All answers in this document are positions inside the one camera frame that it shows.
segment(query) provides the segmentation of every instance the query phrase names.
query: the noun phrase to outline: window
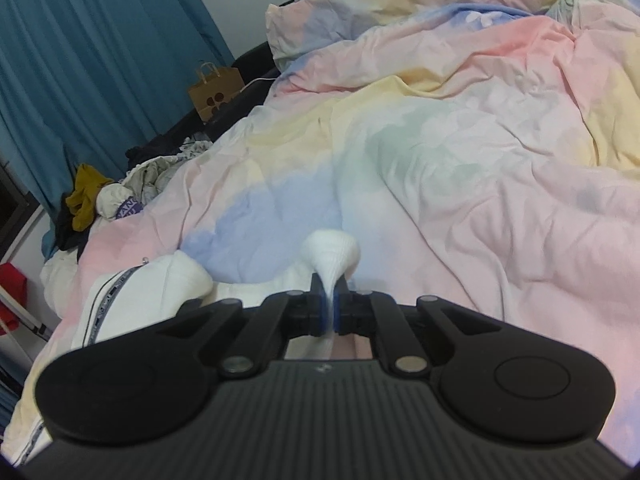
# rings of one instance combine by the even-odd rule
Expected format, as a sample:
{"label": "window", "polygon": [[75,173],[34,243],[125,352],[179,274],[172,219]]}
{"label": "window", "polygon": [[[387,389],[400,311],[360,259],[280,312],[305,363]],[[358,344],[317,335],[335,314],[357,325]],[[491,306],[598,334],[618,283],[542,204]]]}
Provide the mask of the window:
{"label": "window", "polygon": [[0,166],[0,258],[38,208],[33,195],[20,190],[9,172],[7,163]]}

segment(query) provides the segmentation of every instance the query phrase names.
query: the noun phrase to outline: bed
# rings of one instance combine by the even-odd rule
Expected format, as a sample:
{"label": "bed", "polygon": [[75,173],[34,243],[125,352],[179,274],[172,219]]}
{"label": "bed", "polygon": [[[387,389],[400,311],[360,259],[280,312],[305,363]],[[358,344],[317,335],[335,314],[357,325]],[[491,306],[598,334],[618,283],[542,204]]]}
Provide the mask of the bed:
{"label": "bed", "polygon": [[[46,446],[33,388],[56,356],[322,267],[329,289],[348,272],[594,354],[617,388],[600,439],[637,462],[640,0],[302,0],[266,23],[282,76],[265,105],[91,236],[2,452]],[[122,290],[145,306],[92,338],[101,290],[137,268]]]}

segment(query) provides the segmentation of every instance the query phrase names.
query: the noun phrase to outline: yellow clothing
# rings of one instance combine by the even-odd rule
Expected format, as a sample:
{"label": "yellow clothing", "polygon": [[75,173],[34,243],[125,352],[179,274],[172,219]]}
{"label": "yellow clothing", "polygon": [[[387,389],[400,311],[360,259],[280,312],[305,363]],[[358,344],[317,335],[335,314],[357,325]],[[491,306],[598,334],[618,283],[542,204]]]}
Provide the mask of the yellow clothing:
{"label": "yellow clothing", "polygon": [[66,206],[74,216],[72,227],[74,231],[82,232],[87,229],[95,218],[95,200],[100,190],[113,180],[106,178],[93,166],[80,164],[76,173],[74,192],[65,200]]}

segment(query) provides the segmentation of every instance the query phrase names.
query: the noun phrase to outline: bag handle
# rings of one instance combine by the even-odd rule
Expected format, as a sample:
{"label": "bag handle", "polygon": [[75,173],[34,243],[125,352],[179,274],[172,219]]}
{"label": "bag handle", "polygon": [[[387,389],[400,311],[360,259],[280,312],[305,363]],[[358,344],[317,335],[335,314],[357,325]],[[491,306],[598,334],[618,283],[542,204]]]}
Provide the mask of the bag handle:
{"label": "bag handle", "polygon": [[205,61],[200,65],[200,68],[196,70],[196,74],[198,74],[198,77],[202,80],[204,84],[207,84],[207,78],[205,77],[204,72],[202,71],[204,67],[207,67],[209,69],[209,73],[215,72],[216,76],[220,77],[220,70],[218,70],[218,67],[215,66],[210,61]]}

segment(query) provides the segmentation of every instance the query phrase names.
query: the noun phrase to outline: brown paper bag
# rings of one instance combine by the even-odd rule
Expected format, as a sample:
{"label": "brown paper bag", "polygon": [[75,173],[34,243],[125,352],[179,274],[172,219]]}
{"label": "brown paper bag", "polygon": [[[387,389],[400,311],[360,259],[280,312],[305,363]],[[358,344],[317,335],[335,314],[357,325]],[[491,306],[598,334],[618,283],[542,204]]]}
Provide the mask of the brown paper bag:
{"label": "brown paper bag", "polygon": [[240,93],[244,81],[237,68],[216,67],[211,62],[203,63],[196,73],[200,81],[189,88],[189,97],[200,118],[207,122],[220,105],[228,103]]}

